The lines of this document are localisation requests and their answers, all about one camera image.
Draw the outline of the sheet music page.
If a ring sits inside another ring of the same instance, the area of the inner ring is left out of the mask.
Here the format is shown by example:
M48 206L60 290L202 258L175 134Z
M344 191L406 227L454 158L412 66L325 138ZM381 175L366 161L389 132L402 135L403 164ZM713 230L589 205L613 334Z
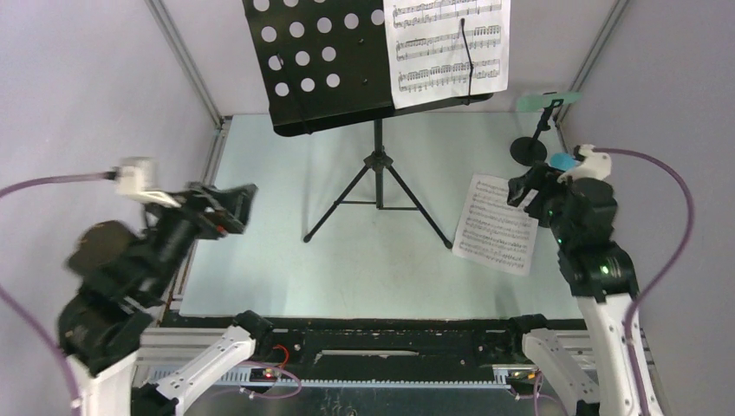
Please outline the sheet music page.
M509 87L511 0L382 5L395 108Z
M455 232L452 253L515 276L530 274L538 221L522 202L507 204L509 181L488 174L472 176Z

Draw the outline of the black music stand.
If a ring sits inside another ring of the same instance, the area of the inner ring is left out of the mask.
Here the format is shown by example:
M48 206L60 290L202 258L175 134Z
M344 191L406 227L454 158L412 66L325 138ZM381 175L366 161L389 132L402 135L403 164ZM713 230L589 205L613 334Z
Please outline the black music stand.
M389 172L446 248L445 236L393 166L383 143L386 118L488 101L492 95L462 94L398 109L389 81L386 31L371 18L384 10L381 1L245 1L257 61L266 88L275 133L284 137L312 134L372 122L374 150L340 196L311 231L308 243L368 173L374 172L378 210L385 209L383 174Z

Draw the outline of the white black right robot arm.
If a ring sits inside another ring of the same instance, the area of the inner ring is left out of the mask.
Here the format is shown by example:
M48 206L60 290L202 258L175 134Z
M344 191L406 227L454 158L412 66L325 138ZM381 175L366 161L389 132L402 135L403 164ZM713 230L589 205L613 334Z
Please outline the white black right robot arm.
M648 371L641 328L627 316L639 288L633 262L612 239L617 211L610 184L568 179L536 166L511 179L507 202L550 229L558 244L558 265L582 313L595 359L592 380L557 335L547 328L520 328L504 338L516 362L531 360L555 390L568 415L661 415Z

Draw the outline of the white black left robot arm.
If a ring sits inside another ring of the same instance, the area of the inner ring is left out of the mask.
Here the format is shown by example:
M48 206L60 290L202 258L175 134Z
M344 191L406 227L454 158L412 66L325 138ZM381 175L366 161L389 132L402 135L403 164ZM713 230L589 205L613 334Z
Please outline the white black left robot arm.
M262 367L280 341L306 348L280 372L297 385L306 380L396 381L386 350L416 342L410 381L439 380L431 365L448 366L448 348L429 352L430 335L475 336L486 364L519 360L521 335L544 328L541 315L455 323L388 320L271 321L254 311L235 315L220 338L171 378L134 387L133 364L140 338L151 325L149 309L162 304L193 245L244 232L257 186L220 189L190 182L182 191L160 190L149 158L126 159L104 172L121 196L138 202L154 223L141 233L118 221L99 223L81 237L68 267L81 279L57 321L62 365L72 380L74 412L80 415L181 415L223 375L239 365Z

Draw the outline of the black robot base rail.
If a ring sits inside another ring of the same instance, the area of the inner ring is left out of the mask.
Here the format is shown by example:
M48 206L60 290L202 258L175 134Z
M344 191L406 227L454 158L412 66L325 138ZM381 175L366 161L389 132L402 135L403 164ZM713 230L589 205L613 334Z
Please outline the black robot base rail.
M543 315L506 319L388 320L274 318L254 361L283 363L302 381L436 383L498 379L529 364L526 330L560 329Z

